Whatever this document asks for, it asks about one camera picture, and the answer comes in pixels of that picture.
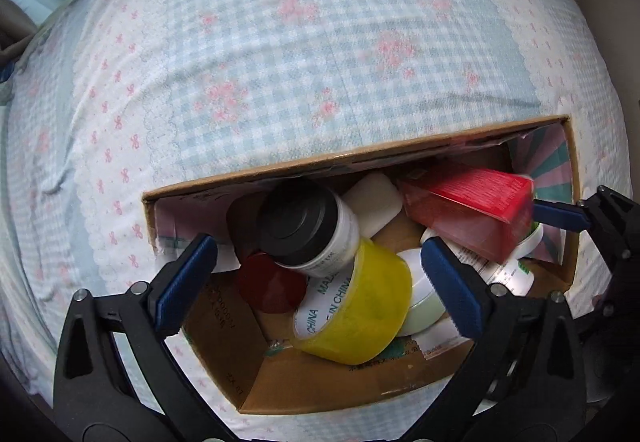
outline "metal screw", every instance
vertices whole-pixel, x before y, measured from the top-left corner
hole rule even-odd
[[[78,289],[74,292],[74,301],[82,301],[89,295],[89,291],[87,289]]]
[[[554,303],[562,303],[564,301],[564,294],[560,291],[552,291],[550,297]]]
[[[143,294],[146,289],[148,289],[148,287],[149,284],[146,281],[137,281],[133,285],[131,285],[131,288],[129,290],[131,291],[131,294],[139,296],[140,294]]]
[[[507,289],[501,283],[492,284],[492,286],[489,287],[489,290],[491,291],[491,294],[493,294],[494,296],[497,296],[497,297],[504,296],[505,294],[507,294],[509,292],[509,289]]]

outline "white soap bar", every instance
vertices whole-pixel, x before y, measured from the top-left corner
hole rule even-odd
[[[393,182],[380,171],[360,179],[342,200],[358,217],[360,235],[371,238],[402,209],[402,197]]]

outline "checkered fabric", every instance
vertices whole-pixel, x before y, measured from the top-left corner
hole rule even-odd
[[[121,292],[158,269],[143,191],[568,113],[582,192],[630,193],[620,103],[572,0],[73,0],[1,88],[2,350],[49,398],[72,292]],[[581,239],[574,311],[606,281]],[[396,438],[444,385],[344,411],[243,416],[182,335],[168,345],[246,439]]]

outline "black lid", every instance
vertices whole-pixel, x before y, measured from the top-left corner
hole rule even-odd
[[[338,204],[327,188],[306,178],[278,184],[258,212],[258,245],[283,265],[302,265],[327,246],[338,222]]]

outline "yellow tape roll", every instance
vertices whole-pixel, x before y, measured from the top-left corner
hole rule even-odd
[[[361,239],[353,272],[309,282],[294,314],[295,348],[344,364],[377,356],[404,322],[412,292],[411,272],[388,249]]]

